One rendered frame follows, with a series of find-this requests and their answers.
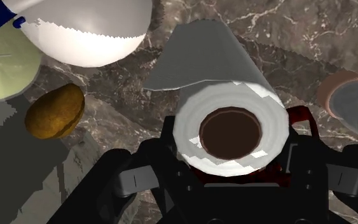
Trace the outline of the white paper towel roll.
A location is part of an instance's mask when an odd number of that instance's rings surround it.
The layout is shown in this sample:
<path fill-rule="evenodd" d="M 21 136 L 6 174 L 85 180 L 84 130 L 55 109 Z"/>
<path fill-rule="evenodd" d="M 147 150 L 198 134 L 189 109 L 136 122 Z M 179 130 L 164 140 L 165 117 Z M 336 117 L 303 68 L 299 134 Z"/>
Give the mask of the white paper towel roll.
<path fill-rule="evenodd" d="M 289 135 L 287 111 L 231 30 L 215 20 L 177 25 L 149 77 L 147 90 L 180 91 L 173 136 L 189 165 L 216 176 L 241 176 L 267 166 Z M 200 140 L 205 117 L 219 108 L 253 113 L 261 124 L 261 140 L 249 155 L 220 159 Z"/>

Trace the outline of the brown potato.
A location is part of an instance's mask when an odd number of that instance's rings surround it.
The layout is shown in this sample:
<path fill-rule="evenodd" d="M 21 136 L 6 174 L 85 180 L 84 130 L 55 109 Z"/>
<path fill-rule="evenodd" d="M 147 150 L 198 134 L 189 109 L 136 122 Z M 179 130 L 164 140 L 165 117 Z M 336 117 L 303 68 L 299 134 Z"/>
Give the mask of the brown potato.
<path fill-rule="evenodd" d="M 68 136 L 81 120 L 85 96 L 81 88 L 66 84 L 42 95 L 26 112 L 25 128 L 38 139 Z"/>

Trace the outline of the terracotta cup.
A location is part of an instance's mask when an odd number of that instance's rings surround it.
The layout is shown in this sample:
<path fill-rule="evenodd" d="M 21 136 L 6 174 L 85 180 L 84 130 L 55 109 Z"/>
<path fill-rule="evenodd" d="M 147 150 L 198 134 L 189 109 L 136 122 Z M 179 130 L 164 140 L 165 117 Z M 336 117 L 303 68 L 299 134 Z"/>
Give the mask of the terracotta cup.
<path fill-rule="evenodd" d="M 317 89 L 319 104 L 332 117 L 358 134 L 358 74 L 341 70 L 329 75 Z"/>

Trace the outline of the white bowl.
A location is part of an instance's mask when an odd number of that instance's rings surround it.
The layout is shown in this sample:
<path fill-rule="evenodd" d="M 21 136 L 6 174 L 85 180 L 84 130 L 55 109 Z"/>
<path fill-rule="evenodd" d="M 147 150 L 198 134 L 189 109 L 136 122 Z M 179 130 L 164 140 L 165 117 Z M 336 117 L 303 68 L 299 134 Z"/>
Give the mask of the white bowl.
<path fill-rule="evenodd" d="M 131 54 L 151 21 L 152 0 L 2 0 L 25 22 L 22 32 L 66 64 L 100 67 Z"/>

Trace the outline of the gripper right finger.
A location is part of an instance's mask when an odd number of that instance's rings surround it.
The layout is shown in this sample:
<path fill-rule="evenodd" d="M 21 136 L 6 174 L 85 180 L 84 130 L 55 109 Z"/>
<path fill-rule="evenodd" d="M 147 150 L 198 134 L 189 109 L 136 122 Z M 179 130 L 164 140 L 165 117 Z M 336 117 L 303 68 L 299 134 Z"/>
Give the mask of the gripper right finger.
<path fill-rule="evenodd" d="M 290 128 L 285 152 L 285 170 L 291 175 L 293 205 L 301 224 L 340 224 L 329 212 L 330 192 L 358 214 L 358 144 L 336 151 L 318 137 Z"/>

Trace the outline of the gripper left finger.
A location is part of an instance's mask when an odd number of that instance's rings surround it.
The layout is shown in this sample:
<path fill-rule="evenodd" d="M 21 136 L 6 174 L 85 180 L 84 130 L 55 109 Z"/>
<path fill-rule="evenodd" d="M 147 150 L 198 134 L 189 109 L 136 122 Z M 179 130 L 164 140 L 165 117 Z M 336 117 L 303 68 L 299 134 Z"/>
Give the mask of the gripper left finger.
<path fill-rule="evenodd" d="M 47 224 L 118 224 L 138 192 L 151 190 L 163 218 L 157 224 L 202 224 L 203 185 L 176 157 L 174 116 L 166 116 L 159 138 L 137 152 L 105 152 Z"/>

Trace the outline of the pale green plate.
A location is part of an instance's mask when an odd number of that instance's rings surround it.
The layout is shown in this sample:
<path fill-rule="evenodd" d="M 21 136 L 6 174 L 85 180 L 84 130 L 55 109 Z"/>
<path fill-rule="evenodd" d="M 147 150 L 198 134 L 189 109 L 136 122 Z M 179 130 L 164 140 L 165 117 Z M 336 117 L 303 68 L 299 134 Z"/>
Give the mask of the pale green plate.
<path fill-rule="evenodd" d="M 0 28 L 0 101 L 21 94 L 36 79 L 42 53 L 12 26 Z"/>

